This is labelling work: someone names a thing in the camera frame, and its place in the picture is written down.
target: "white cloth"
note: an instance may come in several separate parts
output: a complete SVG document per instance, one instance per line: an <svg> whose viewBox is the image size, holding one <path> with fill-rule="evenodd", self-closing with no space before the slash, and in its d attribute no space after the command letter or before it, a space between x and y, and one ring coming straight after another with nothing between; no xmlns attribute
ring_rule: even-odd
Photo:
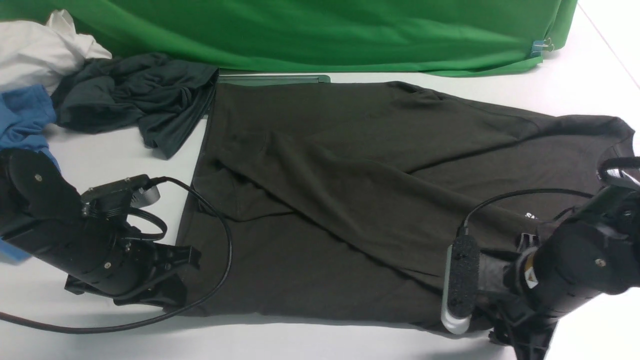
<svg viewBox="0 0 640 360"><path fill-rule="evenodd" d="M46 25L0 22L0 92L43 84L52 94L88 58L110 59L111 53L93 36L77 34L66 10L52 12Z"/></svg>

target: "black metal bracket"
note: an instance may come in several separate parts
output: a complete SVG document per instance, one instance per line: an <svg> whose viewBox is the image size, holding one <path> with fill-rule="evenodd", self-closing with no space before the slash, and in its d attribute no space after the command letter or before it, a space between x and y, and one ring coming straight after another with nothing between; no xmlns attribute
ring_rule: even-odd
<svg viewBox="0 0 640 360"><path fill-rule="evenodd" d="M67 277L65 290L76 295L92 293L109 297L118 306L128 304L184 306L187 291L177 272L187 266L198 270L200 251L191 246L174 247L158 243L149 243L149 245L156 250L151 275L135 289L114 297L70 275Z"/></svg>

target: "warning label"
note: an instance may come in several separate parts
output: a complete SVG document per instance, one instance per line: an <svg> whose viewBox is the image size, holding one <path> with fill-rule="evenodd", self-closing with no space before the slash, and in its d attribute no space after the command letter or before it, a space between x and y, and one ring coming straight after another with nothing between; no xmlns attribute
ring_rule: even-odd
<svg viewBox="0 0 640 360"><path fill-rule="evenodd" d="M536 277L536 272L533 270L533 255L535 255L535 253L527 258L527 262L524 265L524 280L529 289L533 289L538 285L538 278Z"/></svg>

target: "clothing pile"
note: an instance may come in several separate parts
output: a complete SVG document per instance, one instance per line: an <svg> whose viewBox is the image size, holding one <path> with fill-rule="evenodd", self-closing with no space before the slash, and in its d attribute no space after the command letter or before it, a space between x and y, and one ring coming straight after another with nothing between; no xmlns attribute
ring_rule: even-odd
<svg viewBox="0 0 640 360"><path fill-rule="evenodd" d="M138 126L147 147L171 158L213 98L217 67L156 53L111 59L65 10L46 25L0 22L0 33L0 150L40 151L56 163L42 136L55 122L91 134ZM0 252L28 258L2 241Z"/></svg>

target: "blue cloth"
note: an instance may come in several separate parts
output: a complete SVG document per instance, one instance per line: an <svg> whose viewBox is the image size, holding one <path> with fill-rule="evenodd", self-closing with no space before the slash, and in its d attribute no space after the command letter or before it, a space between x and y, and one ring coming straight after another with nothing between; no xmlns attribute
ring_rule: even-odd
<svg viewBox="0 0 640 360"><path fill-rule="evenodd" d="M0 93L0 150L39 151L59 168L58 162L49 152L47 139L42 135L42 129L55 121L56 112L44 86L34 85ZM25 252L1 240L0 252L16 261L29 257Z"/></svg>

